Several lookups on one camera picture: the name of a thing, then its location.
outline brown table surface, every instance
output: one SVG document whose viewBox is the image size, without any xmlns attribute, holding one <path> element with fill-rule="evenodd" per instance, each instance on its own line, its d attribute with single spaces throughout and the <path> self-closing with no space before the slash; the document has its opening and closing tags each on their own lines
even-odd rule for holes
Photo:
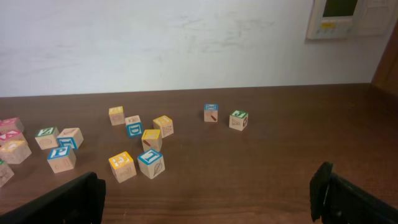
<svg viewBox="0 0 398 224">
<path fill-rule="evenodd" d="M 367 84 L 152 91 L 0 98 L 0 119 L 20 117 L 32 155 L 11 165 L 0 214 L 88 171 L 106 181 L 103 223 L 311 223 L 309 182 L 323 161 L 334 172 L 398 207 L 398 117 Z M 219 122 L 203 122 L 218 103 Z M 140 138 L 111 126 L 123 106 L 144 128 L 166 114 L 175 133 L 163 140 L 166 170 L 139 172 Z M 228 127 L 233 110 L 249 113 L 244 131 Z M 34 136 L 41 128 L 79 127 L 84 141 L 73 170 L 54 174 Z M 127 151 L 137 175 L 121 184 L 108 158 Z"/>
</svg>

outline wooden block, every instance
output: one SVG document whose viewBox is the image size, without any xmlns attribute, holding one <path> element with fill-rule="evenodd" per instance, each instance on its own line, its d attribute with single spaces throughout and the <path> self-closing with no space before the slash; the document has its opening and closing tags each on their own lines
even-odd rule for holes
<svg viewBox="0 0 398 224">
<path fill-rule="evenodd" d="M 218 105 L 205 105 L 205 122 L 218 121 Z"/>
<path fill-rule="evenodd" d="M 134 161 L 127 152 L 122 152 L 109 158 L 112 173 L 119 183 L 137 175 Z"/>
<path fill-rule="evenodd" d="M 160 152 L 160 148 L 162 147 L 162 138 L 160 137 L 159 129 L 145 130 L 141 141 L 144 151 L 148 151 L 153 148 Z"/>
<path fill-rule="evenodd" d="M 22 133 L 24 132 L 24 125 L 22 125 L 22 122 L 20 121 L 19 118 L 6 119 L 0 122 L 1 134 L 6 134 L 8 131 L 14 129 L 19 130 Z"/>
<path fill-rule="evenodd" d="M 72 149 L 78 149 L 83 140 L 80 128 L 65 128 L 57 137 L 60 147 L 70 146 Z"/>
<path fill-rule="evenodd" d="M 70 146 L 63 146 L 51 149 L 47 162 L 55 173 L 59 173 L 75 168 L 76 155 Z"/>
<path fill-rule="evenodd" d="M 118 106 L 115 108 L 110 108 L 109 109 L 109 118 L 111 119 L 111 123 L 113 126 L 119 125 L 119 124 L 124 124 L 123 107 Z"/>
<path fill-rule="evenodd" d="M 36 141 L 41 149 L 50 149 L 58 147 L 57 137 L 60 134 L 57 127 L 41 129 L 36 134 Z"/>
<path fill-rule="evenodd" d="M 165 170 L 163 155 L 155 149 L 149 149 L 138 157 L 139 169 L 150 179 Z"/>
<path fill-rule="evenodd" d="M 15 129 L 0 135 L 0 146 L 5 145 L 9 141 L 26 141 L 26 139 L 19 130 Z"/>
<path fill-rule="evenodd" d="M 140 136 L 144 131 L 138 115 L 128 117 L 124 120 L 126 122 L 127 135 L 129 136 L 129 138 Z"/>
<path fill-rule="evenodd" d="M 249 113 L 244 111 L 234 111 L 229 116 L 229 127 L 243 131 L 243 129 L 248 125 Z"/>
<path fill-rule="evenodd" d="M 156 118 L 154 120 L 154 129 L 159 129 L 162 138 L 165 138 L 174 133 L 173 120 L 166 115 Z"/>
<path fill-rule="evenodd" d="M 14 176 L 14 172 L 8 166 L 6 161 L 0 161 L 0 187 Z"/>
<path fill-rule="evenodd" d="M 0 148 L 0 158 L 8 164 L 20 164 L 31 154 L 26 141 L 9 141 Z"/>
</svg>

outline device screen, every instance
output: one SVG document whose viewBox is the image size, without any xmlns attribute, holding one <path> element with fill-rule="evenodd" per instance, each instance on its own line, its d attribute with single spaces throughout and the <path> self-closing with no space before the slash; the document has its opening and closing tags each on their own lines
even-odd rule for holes
<svg viewBox="0 0 398 224">
<path fill-rule="evenodd" d="M 323 17 L 353 16 L 358 0 L 327 0 Z"/>
</svg>

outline white wall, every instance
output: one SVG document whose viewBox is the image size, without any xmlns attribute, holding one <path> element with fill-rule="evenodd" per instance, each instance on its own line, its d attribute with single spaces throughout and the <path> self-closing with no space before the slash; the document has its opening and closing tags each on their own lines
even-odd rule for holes
<svg viewBox="0 0 398 224">
<path fill-rule="evenodd" d="M 312 1 L 2 0 L 0 96 L 370 82 L 390 32 L 307 43 Z"/>
</svg>

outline toy block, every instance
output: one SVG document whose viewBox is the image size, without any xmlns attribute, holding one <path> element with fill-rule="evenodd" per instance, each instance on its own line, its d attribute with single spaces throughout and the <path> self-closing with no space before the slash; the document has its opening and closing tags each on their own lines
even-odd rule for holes
<svg viewBox="0 0 398 224">
<path fill-rule="evenodd" d="M 123 107 L 118 106 L 115 108 L 110 108 L 109 109 L 109 118 L 111 119 L 111 123 L 113 126 L 119 125 L 119 124 L 124 124 Z"/>
<path fill-rule="evenodd" d="M 50 149 L 53 147 L 58 147 L 57 137 L 59 134 L 60 132 L 58 131 L 57 127 L 44 128 L 36 134 L 35 139 L 42 150 Z"/>
<path fill-rule="evenodd" d="M 162 147 L 162 138 L 160 136 L 159 129 L 145 130 L 141 141 L 144 151 L 148 151 L 149 149 L 153 148 L 160 152 L 160 148 Z"/>
<path fill-rule="evenodd" d="M 144 131 L 139 116 L 131 116 L 124 119 L 126 122 L 127 135 L 129 138 L 140 136 Z"/>
<path fill-rule="evenodd" d="M 218 105 L 205 105 L 205 122 L 218 121 Z"/>
<path fill-rule="evenodd" d="M 14 172 L 8 166 L 6 161 L 0 160 L 0 187 L 2 187 L 6 182 L 14 176 Z"/>
<path fill-rule="evenodd" d="M 11 130 L 19 130 L 20 132 L 24 132 L 24 125 L 22 125 L 22 122 L 20 121 L 19 118 L 11 118 L 11 119 L 5 119 L 0 122 L 0 133 L 5 134 L 8 131 Z"/>
<path fill-rule="evenodd" d="M 134 161 L 127 152 L 122 152 L 109 158 L 112 173 L 119 183 L 137 175 Z"/>
<path fill-rule="evenodd" d="M 31 154 L 26 141 L 9 141 L 0 148 L 0 158 L 8 164 L 20 164 Z"/>
<path fill-rule="evenodd" d="M 248 125 L 249 113 L 244 111 L 234 111 L 229 116 L 229 127 L 243 131 L 243 129 Z"/>
<path fill-rule="evenodd" d="M 65 128 L 57 137 L 60 147 L 70 146 L 72 149 L 78 149 L 83 140 L 80 128 Z"/>
<path fill-rule="evenodd" d="M 26 141 L 26 139 L 19 130 L 15 129 L 0 135 L 0 146 L 5 145 L 9 141 Z"/>
<path fill-rule="evenodd" d="M 47 158 L 54 173 L 59 173 L 75 168 L 76 155 L 70 146 L 51 149 Z"/>
<path fill-rule="evenodd" d="M 154 129 L 159 129 L 162 138 L 165 138 L 174 133 L 173 120 L 166 115 L 156 118 L 154 120 Z"/>
<path fill-rule="evenodd" d="M 139 169 L 150 179 L 165 170 L 163 155 L 155 149 L 149 149 L 138 156 Z"/>
</svg>

